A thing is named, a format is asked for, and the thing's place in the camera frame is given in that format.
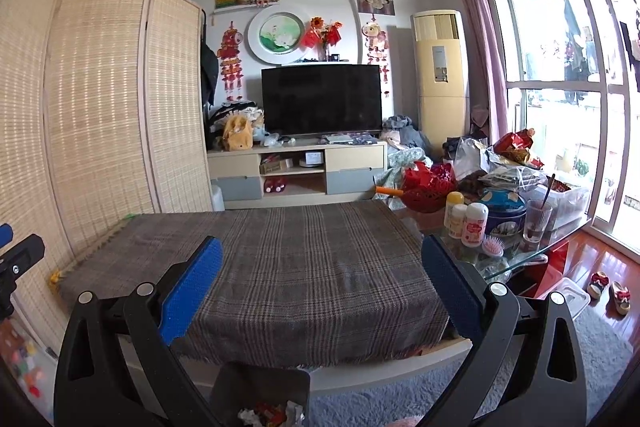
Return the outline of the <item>black flat television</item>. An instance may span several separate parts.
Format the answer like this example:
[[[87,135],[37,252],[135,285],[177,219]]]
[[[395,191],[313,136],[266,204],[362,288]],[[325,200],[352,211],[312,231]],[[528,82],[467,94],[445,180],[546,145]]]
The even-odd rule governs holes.
[[[382,129],[380,69],[308,63],[262,71],[262,108],[270,132],[327,134]]]

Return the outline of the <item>red fruit basket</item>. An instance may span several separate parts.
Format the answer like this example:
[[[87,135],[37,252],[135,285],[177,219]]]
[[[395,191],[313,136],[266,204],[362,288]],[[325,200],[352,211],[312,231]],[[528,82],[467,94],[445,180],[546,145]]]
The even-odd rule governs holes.
[[[411,210],[433,213],[446,205],[449,193],[457,190],[457,181],[450,164],[427,167],[421,161],[404,169],[400,199]]]

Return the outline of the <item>round lotus wall picture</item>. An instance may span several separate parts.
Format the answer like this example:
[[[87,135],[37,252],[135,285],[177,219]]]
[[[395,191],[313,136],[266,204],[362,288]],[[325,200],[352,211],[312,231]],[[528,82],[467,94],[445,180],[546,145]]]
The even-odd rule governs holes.
[[[267,65],[288,65],[305,54],[302,39],[309,22],[298,5],[279,3],[261,9],[248,24],[245,39],[250,52]]]

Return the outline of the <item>black trash bin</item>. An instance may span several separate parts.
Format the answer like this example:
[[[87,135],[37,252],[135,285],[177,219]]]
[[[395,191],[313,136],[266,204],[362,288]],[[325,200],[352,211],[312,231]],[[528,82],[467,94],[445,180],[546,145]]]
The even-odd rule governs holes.
[[[244,426],[241,411],[262,413],[278,407],[285,415],[286,405],[294,402],[308,416],[310,375],[301,369],[270,369],[242,362],[221,366],[209,395],[209,406],[224,426]]]

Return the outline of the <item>bamboo folding screen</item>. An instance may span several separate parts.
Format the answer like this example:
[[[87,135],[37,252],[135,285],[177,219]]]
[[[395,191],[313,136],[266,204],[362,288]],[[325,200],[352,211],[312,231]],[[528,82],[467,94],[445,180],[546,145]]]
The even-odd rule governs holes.
[[[202,23],[191,0],[1,0],[1,219],[46,247],[14,296],[43,347],[55,271],[129,215],[212,209]]]

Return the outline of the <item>white lotion bottle yellow cap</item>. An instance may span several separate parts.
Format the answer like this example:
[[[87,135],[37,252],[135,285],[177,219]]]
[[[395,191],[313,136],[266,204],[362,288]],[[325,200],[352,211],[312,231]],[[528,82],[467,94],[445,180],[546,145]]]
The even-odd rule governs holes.
[[[445,217],[444,217],[444,225],[447,229],[450,228],[450,222],[452,215],[454,214],[454,208],[457,205],[464,204],[464,196],[461,192],[452,191],[446,197],[446,206],[445,206]]]

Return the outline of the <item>pink curtain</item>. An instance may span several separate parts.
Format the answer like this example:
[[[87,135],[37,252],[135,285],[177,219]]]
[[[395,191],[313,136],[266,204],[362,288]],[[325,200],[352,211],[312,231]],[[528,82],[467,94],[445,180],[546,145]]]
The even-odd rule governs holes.
[[[489,136],[497,141],[508,132],[508,100],[506,78],[499,52],[494,19],[488,0],[462,0],[474,32],[474,44],[480,61],[480,78],[487,88],[489,110]]]

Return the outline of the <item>blue round tin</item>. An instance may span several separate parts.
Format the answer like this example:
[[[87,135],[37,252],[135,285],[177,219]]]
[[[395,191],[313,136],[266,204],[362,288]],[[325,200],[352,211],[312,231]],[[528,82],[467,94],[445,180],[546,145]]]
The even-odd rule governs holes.
[[[499,239],[517,236],[523,231],[526,204],[518,193],[486,188],[482,202],[488,208],[486,233]]]

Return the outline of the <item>white wooden TV cabinet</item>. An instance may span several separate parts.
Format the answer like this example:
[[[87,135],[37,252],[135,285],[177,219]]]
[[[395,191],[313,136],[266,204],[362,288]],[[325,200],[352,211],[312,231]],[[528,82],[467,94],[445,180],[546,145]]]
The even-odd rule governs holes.
[[[387,169],[387,145],[262,147],[207,154],[210,179],[228,209],[337,204],[370,199]]]

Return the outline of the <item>beige standing air conditioner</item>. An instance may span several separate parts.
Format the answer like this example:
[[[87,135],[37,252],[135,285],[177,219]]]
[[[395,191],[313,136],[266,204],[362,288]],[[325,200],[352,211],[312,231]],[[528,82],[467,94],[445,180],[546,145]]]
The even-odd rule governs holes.
[[[462,15],[431,10],[411,17],[419,128],[434,150],[470,127],[469,63]]]

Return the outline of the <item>glass side table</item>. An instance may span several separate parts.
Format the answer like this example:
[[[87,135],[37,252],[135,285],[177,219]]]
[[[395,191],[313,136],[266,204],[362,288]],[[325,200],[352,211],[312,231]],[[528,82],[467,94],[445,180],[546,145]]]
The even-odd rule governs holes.
[[[434,234],[444,243],[454,260],[473,265],[486,281],[498,279],[505,282],[524,265],[541,261],[544,256],[550,260],[551,251],[563,246],[571,235],[590,225],[591,221],[592,219],[586,215],[580,216],[554,231],[547,231],[537,244],[526,242],[521,235],[501,239],[502,254],[500,256],[488,256],[480,247],[463,246],[460,239],[452,239],[445,229],[426,231],[423,235]]]

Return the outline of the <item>clear drinking glass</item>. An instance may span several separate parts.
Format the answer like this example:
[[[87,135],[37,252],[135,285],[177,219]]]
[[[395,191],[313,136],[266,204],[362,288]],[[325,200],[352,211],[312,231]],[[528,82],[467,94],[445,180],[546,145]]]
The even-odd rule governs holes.
[[[526,205],[523,239],[527,243],[538,244],[548,227],[552,207],[541,200],[532,199]]]

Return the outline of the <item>white bottle pink label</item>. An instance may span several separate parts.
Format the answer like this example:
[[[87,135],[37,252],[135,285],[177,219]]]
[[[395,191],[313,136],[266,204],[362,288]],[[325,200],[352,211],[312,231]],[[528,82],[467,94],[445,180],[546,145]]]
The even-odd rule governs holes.
[[[482,245],[488,221],[488,207],[482,202],[472,202],[466,207],[463,218],[461,243],[465,247],[477,248]]]

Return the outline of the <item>yellow plush toy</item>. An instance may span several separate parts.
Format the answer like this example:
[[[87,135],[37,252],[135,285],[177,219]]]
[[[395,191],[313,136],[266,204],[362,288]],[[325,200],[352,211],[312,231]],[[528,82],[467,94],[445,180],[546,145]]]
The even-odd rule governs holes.
[[[231,115],[224,125],[222,144],[228,152],[250,150],[253,147],[253,128],[244,114]]]

